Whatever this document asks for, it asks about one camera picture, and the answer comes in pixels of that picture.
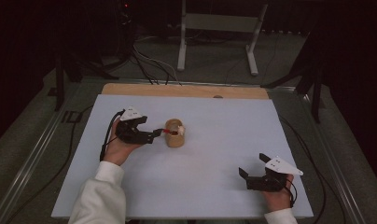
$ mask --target dark background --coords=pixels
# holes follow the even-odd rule
[[[0,136],[42,89],[43,76],[55,67],[55,37],[89,60],[112,54],[104,38],[115,36],[105,30],[117,32],[111,29],[113,3],[102,2],[91,0],[85,6],[95,21],[101,21],[91,34],[82,1],[0,1]],[[133,20],[149,35],[175,35],[167,24],[180,23],[180,1],[129,3]],[[210,0],[192,0],[188,10],[206,12],[211,4]],[[217,0],[213,13],[252,13],[251,7],[234,11],[230,4]],[[326,51],[323,83],[330,87],[377,175],[377,1],[271,1],[262,28],[266,34],[308,35],[301,52],[306,60],[296,62],[298,66]],[[109,41],[113,46],[117,40]]]

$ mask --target dark floor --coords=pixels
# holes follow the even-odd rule
[[[186,70],[175,71],[176,77],[183,85],[258,87],[286,75],[304,42],[305,38],[299,35],[261,34],[255,48],[259,70],[257,77],[249,73],[244,53],[246,41],[242,38],[223,44],[188,46]],[[178,37],[144,37],[136,41],[135,46],[151,59],[168,63],[176,69]],[[163,71],[147,64],[144,67],[150,75],[164,83],[166,75]],[[169,66],[165,66],[165,69],[171,74],[174,72]],[[111,70],[110,74],[119,77],[118,82],[122,83],[147,82],[141,69],[132,62]],[[81,83],[66,82],[65,104],[60,112],[54,112],[55,98],[47,96],[49,89],[54,87],[54,78],[54,72],[45,77],[45,88],[0,139],[0,218],[7,220],[12,217],[9,223],[67,222],[50,217],[50,213],[69,165],[64,166],[62,172],[39,195],[30,202],[28,200],[57,174],[66,158],[73,157],[68,153],[70,141],[73,139],[71,148],[74,151],[90,114],[90,110],[86,111],[83,120],[77,123],[73,130],[74,124],[63,120],[65,111],[78,112],[93,105],[97,94],[101,92],[104,84],[109,82],[89,72]],[[346,217],[346,223],[377,223],[377,179],[331,99],[328,88],[323,87],[319,109],[321,123],[316,124],[308,112],[307,98],[297,95],[289,88],[294,87],[297,82],[296,79],[290,80],[283,87],[269,90],[269,95],[278,113],[286,119],[282,124],[296,164],[305,171],[302,180],[314,217],[301,219],[299,223],[315,222],[322,213],[323,204],[325,209],[318,223],[343,223],[343,216]],[[308,146],[314,163],[324,177],[322,182],[297,136],[287,124],[291,124]],[[20,168],[35,149],[41,151],[37,155],[40,160],[34,166],[33,172],[24,174],[30,177],[27,178],[29,181],[22,180],[18,183],[22,186],[20,190],[8,190],[13,186],[12,181],[16,180],[14,176],[22,175]],[[11,196],[14,192],[17,193],[16,197]]]

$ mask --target wooden cup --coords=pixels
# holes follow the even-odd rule
[[[179,126],[183,126],[179,119],[170,119],[165,123],[165,129],[170,132],[165,135],[166,145],[168,147],[181,147],[185,144],[185,136],[177,133]]]

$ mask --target white table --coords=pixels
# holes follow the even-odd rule
[[[253,88],[178,86],[144,86],[139,91],[140,85],[123,86],[122,91],[152,90],[156,95],[171,90],[186,90],[183,95],[201,94],[203,90],[223,94],[223,89],[226,93],[265,92]],[[258,159],[260,152],[295,164],[271,100],[101,94],[64,180],[53,217],[70,217],[80,186],[98,167],[110,119],[130,105],[148,116],[147,123],[138,126],[141,131],[162,128],[172,118],[182,120],[187,129],[184,146],[168,148],[162,135],[153,144],[135,150],[123,164],[127,218],[262,217],[267,211],[265,201],[260,192],[246,189],[238,167],[251,175],[264,175],[264,162]],[[295,176],[294,184],[299,194],[294,215],[312,217],[299,176]]]

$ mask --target black cable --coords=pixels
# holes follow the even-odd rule
[[[105,71],[115,70],[115,69],[120,68],[121,66],[124,66],[127,62],[128,62],[128,59],[125,59],[125,60],[119,59],[117,62],[105,64],[101,66],[100,68]]]
[[[104,156],[105,156],[105,153],[106,153],[106,147],[109,143],[111,143],[112,141],[114,141],[117,137],[113,138],[112,140],[108,141],[109,140],[109,135],[110,135],[110,131],[112,130],[112,126],[113,126],[113,122],[116,120],[116,118],[118,116],[121,116],[123,113],[125,112],[125,110],[122,110],[122,111],[119,111],[118,113],[116,113],[113,118],[110,120],[110,123],[109,123],[109,127],[107,128],[107,133],[106,133],[106,136],[105,136],[105,140],[104,140],[104,144],[102,145],[102,150],[101,150],[101,154],[99,155],[99,161],[102,161],[104,159]]]
[[[288,181],[288,182],[291,184],[291,186],[293,186],[294,193],[295,193],[295,195],[296,195],[296,197],[293,198],[293,194],[292,194],[291,207],[293,207],[293,204],[296,202],[297,197],[299,196],[299,194],[297,193],[296,186],[295,186],[290,180],[287,179],[286,181]]]
[[[136,63],[134,63],[134,62],[132,62],[132,63],[139,66],[143,75],[147,78],[147,80],[150,82],[150,84],[153,85],[154,84],[153,82],[155,82],[156,84],[160,85],[159,81],[146,71],[145,67],[141,64],[141,62],[139,61],[139,59],[136,57],[136,55],[134,53],[133,53],[133,58],[136,60]]]
[[[281,186],[283,189],[285,189],[289,195],[290,195],[290,207],[293,207],[294,203],[296,202],[297,200],[297,190],[296,190],[296,186],[293,185],[293,183],[291,183],[290,180],[286,179],[286,181],[290,182],[291,185],[293,186],[294,190],[296,191],[296,198],[294,197],[293,193],[291,192],[291,189],[289,189],[286,185],[282,184],[281,181],[279,181],[279,179],[273,177],[273,176],[269,176],[270,178],[272,178],[274,181],[276,181],[279,186]]]
[[[322,185],[322,191],[323,191],[323,194],[324,194],[322,208],[321,208],[321,210],[319,212],[319,215],[318,215],[318,217],[317,217],[317,219],[315,220],[314,223],[317,223],[319,221],[319,219],[323,215],[323,213],[325,211],[325,207],[326,207],[327,194],[326,194],[326,188],[325,188],[324,182],[328,185],[328,187],[330,188],[330,190],[333,193],[334,197],[336,198],[336,200],[337,200],[337,202],[338,202],[338,204],[339,204],[339,206],[340,206],[340,208],[342,210],[343,223],[346,223],[346,217],[345,217],[345,213],[343,211],[342,203],[340,202],[340,200],[339,200],[339,198],[337,196],[337,193],[334,191],[334,189],[332,188],[332,186],[330,185],[330,183],[326,180],[326,178],[323,176],[323,174],[319,171],[319,169],[317,168],[316,164],[314,163],[314,159],[312,157],[312,154],[311,154],[308,146],[306,145],[306,143],[302,139],[301,135],[293,128],[293,126],[285,118],[283,118],[280,115],[278,115],[278,116],[279,116],[279,119],[282,122],[284,122],[284,124],[286,124],[290,128],[290,130],[296,135],[297,139],[299,140],[299,143],[301,144],[301,148],[304,150],[304,153],[306,154],[306,156],[308,157],[308,159],[311,162],[312,166],[314,167],[316,175],[318,176],[320,184]]]
[[[93,105],[85,108],[84,110],[82,110],[81,112],[79,112],[79,115],[82,117],[82,115],[89,109],[91,109],[93,107]],[[72,152],[73,152],[73,138],[74,138],[74,133],[75,133],[75,128],[76,128],[76,124],[78,124],[78,122],[75,122],[72,126],[72,131],[70,133],[70,143],[69,143],[69,152],[68,152],[68,155],[63,163],[63,166],[60,168],[60,170],[58,170],[58,172],[52,177],[51,180],[49,180],[49,182],[47,182],[46,185],[44,185],[40,190],[38,190],[34,195],[32,195],[23,205],[21,205],[19,207],[19,209],[13,213],[13,215],[11,215],[11,217],[7,220],[6,224],[10,223],[14,217],[17,216],[17,214],[22,211],[22,209],[28,205],[28,203],[30,203],[35,197],[37,197],[44,189],[46,189],[56,178],[57,176],[63,171],[63,168],[66,166],[66,164],[69,162],[70,160],[70,157],[72,155]]]
[[[140,54],[140,55],[143,55],[143,56],[145,56],[146,58],[150,58],[150,57],[148,57],[147,55],[145,55],[144,53],[142,53],[142,52],[140,52],[140,51],[137,51],[138,52],[138,54]],[[160,70],[162,70],[166,75],[167,75],[167,77],[166,77],[166,81],[165,81],[165,85],[167,85],[168,84],[168,81],[169,81],[169,77],[172,77],[175,81],[177,81],[177,79],[176,79],[176,77],[174,77],[174,76],[172,76],[160,63],[158,63],[158,62],[156,62],[156,61],[152,61],[152,60],[150,60],[150,61],[152,61],[152,62],[154,62],[155,64],[153,64],[153,63],[148,63],[148,62],[146,62],[146,61],[144,61],[144,60],[141,60],[141,59],[139,59],[138,58],[138,60],[140,60],[141,62],[143,62],[143,63],[147,63],[147,64],[149,64],[149,65],[151,65],[151,66],[154,66],[154,67],[157,67],[157,68],[159,68]]]
[[[205,37],[205,40],[201,40],[199,39],[199,37],[203,35]],[[197,35],[193,36],[193,37],[188,37],[186,38],[187,40],[189,41],[192,41],[192,43],[189,43],[187,41],[187,45],[188,46],[197,46],[197,45],[212,45],[212,44],[224,44],[228,41],[231,41],[233,40],[235,37],[237,36],[236,33],[233,33],[231,37],[229,38],[226,38],[226,39],[222,39],[220,41],[214,41],[211,37],[210,34],[208,34],[207,32],[205,31],[201,31],[200,33],[198,33]]]
[[[229,79],[230,71],[231,71],[232,69],[234,69],[236,66],[238,66],[238,64],[241,63],[241,62],[243,62],[243,61],[244,61],[244,58],[240,59],[235,65],[233,65],[231,68],[229,68],[229,70],[227,70],[226,78],[224,79],[224,85],[225,85],[225,86],[228,86],[228,85],[227,85],[227,80]]]

